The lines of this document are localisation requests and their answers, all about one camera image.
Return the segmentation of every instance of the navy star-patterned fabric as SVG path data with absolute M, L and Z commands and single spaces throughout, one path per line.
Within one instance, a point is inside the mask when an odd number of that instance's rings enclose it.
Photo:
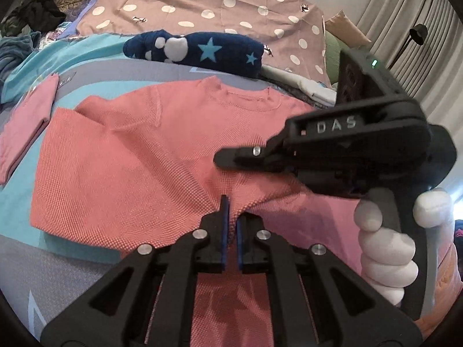
M 240 34 L 197 32 L 185 36 L 165 30 L 142 33 L 124 44 L 127 57 L 202 67 L 256 78 L 264 46 Z

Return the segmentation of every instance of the black lamp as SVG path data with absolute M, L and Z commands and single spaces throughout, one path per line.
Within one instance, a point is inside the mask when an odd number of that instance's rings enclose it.
M 407 42 L 404 43 L 404 45 L 400 48 L 399 52 L 394 57 L 394 60 L 392 60 L 392 63 L 391 65 L 389 65 L 388 69 L 389 70 L 392 69 L 392 67 L 395 65 L 399 57 L 401 57 L 401 55 L 404 53 L 405 49 L 408 47 L 408 45 L 410 44 L 412 40 L 419 46 L 422 46 L 425 43 L 427 36 L 428 36 L 428 28 L 424 24 L 419 23 L 416 26 L 413 26 L 410 29 L 410 38 L 408 38 Z

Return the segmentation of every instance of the beige curtain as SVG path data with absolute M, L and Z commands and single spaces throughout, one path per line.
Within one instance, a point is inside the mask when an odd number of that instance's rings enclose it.
M 417 23 L 428 28 L 425 44 L 412 42 L 392 73 L 463 153 L 463 24 L 448 0 L 371 0 L 358 27 L 374 42 L 371 52 L 389 65 Z M 463 160 L 442 186 L 455 199 L 463 196 Z

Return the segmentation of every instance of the polka dot bedsheet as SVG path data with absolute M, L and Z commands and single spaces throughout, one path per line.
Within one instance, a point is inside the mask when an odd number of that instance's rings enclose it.
M 164 29 L 243 34 L 265 45 L 262 63 L 329 85 L 323 12 L 305 0 L 98 0 L 81 36 Z

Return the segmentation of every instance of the light blue star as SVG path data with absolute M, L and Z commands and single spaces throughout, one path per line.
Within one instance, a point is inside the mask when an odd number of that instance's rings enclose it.
M 212 38 L 209 39 L 207 44 L 198 44 L 198 47 L 203 51 L 200 61 L 203 61 L 205 59 L 209 59 L 212 62 L 215 61 L 215 53 L 222 48 L 222 46 L 215 46 L 214 43 L 212 42 Z
M 246 56 L 248 57 L 248 60 L 246 61 L 246 64 L 253 64 L 254 65 L 254 61 L 256 61 L 258 59 L 257 57 L 254 57 L 254 52 L 251 53 L 251 54 L 247 54 Z

